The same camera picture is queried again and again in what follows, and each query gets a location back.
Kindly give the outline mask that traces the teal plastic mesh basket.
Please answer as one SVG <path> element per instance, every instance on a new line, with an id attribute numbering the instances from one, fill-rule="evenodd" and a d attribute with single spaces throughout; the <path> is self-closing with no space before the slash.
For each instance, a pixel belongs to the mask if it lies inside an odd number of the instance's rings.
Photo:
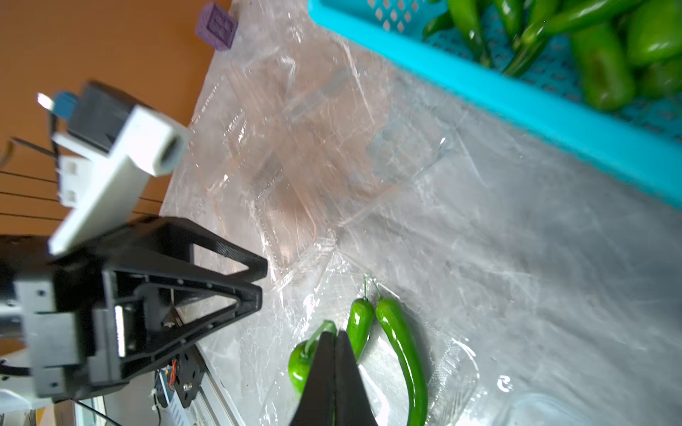
<path id="1" fill-rule="evenodd" d="M 456 30 L 423 37 L 446 9 L 427 1 L 308 3 L 310 18 L 323 28 L 680 206 L 679 102 L 635 99 L 612 114 L 590 108 L 566 37 L 552 40 L 521 78 L 504 76 L 513 50 L 494 9 L 481 19 L 493 59 L 493 69 L 484 69 Z"/>

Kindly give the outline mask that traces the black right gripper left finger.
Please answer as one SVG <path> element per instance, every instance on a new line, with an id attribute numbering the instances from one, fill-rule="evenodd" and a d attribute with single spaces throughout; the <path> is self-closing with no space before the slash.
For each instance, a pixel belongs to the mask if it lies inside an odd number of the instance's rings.
<path id="1" fill-rule="evenodd" d="M 313 363 L 291 426 L 324 425 L 335 422 L 336 335 L 323 332 L 317 340 Z"/>

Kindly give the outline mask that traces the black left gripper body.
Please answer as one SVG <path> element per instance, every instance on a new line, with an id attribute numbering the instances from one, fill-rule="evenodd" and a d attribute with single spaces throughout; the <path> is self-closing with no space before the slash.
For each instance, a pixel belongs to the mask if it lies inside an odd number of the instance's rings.
<path id="1" fill-rule="evenodd" d="M 104 305 L 97 273 L 87 262 L 59 260 L 47 239 L 1 238 L 1 337 L 21 340 L 24 364 L 8 362 L 2 376 L 30 380 L 34 399 L 87 399 L 121 390 L 96 355 L 107 352 L 92 311 Z"/>

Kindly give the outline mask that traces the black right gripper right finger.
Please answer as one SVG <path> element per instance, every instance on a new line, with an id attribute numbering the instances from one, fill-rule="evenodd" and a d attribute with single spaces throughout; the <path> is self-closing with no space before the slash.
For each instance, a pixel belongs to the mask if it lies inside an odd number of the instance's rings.
<path id="1" fill-rule="evenodd" d="M 377 426 L 353 347 L 344 330 L 336 337 L 334 355 L 335 424 Z"/>

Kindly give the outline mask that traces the small green pepper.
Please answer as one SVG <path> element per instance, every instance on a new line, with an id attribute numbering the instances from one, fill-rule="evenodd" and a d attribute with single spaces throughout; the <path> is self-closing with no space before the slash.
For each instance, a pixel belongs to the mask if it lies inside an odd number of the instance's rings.
<path id="1" fill-rule="evenodd" d="M 417 340 L 401 304 L 384 297 L 376 286 L 375 315 L 401 367 L 408 392 L 408 426 L 423 426 L 428 417 L 428 381 Z"/>
<path id="2" fill-rule="evenodd" d="M 362 297 L 356 298 L 350 306 L 349 318 L 346 324 L 346 333 L 353 349 L 353 356 L 357 363 L 362 358 L 362 353 L 369 342 L 372 324 L 375 318 L 375 308 L 368 298 L 369 276 L 363 277 Z"/>
<path id="3" fill-rule="evenodd" d="M 326 319 L 309 339 L 299 343 L 289 355 L 288 374 L 295 396 L 300 399 L 314 362 L 321 335 L 325 332 L 337 335 L 337 327 L 333 321 Z"/>

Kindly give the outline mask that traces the clear pepper container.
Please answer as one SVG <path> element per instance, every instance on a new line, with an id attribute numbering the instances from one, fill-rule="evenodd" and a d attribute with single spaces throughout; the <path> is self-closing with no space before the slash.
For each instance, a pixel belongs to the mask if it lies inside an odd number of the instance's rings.
<path id="1" fill-rule="evenodd" d="M 429 171 L 470 115 L 337 37 L 260 39 L 213 58 L 163 211 L 264 256 L 269 287 L 342 251 L 409 289 L 436 257 L 401 217 L 429 213 Z"/>
<path id="2" fill-rule="evenodd" d="M 290 282 L 278 294 L 281 340 L 302 344 L 323 324 L 349 329 L 357 313 L 369 325 L 359 361 L 365 395 L 379 425 L 408 422 L 410 399 L 424 425 L 678 425 L 681 390 L 646 384 L 653 367 L 625 371 L 586 342 L 542 349 L 492 329 L 472 340 L 428 314 L 406 291 L 387 287 L 352 259 L 331 254 L 319 276 Z M 422 379 L 409 390 L 389 337 L 371 312 L 380 296 L 394 300 L 413 339 Z"/>

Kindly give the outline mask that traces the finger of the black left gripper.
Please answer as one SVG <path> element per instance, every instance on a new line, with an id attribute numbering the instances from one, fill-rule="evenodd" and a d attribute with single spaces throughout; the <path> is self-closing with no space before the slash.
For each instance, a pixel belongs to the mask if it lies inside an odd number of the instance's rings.
<path id="1" fill-rule="evenodd" d="M 199 266 L 201 248 L 243 269 L 219 273 Z M 118 298 L 262 298 L 256 285 L 267 275 L 264 257 L 213 234 L 186 218 L 142 218 L 101 239 L 103 273 Z"/>
<path id="2" fill-rule="evenodd" d="M 127 382 L 158 369 L 211 333 L 258 312 L 263 289 L 229 276 L 124 276 L 114 298 L 115 379 Z M 179 325 L 179 312 L 206 299 L 223 305 Z"/>

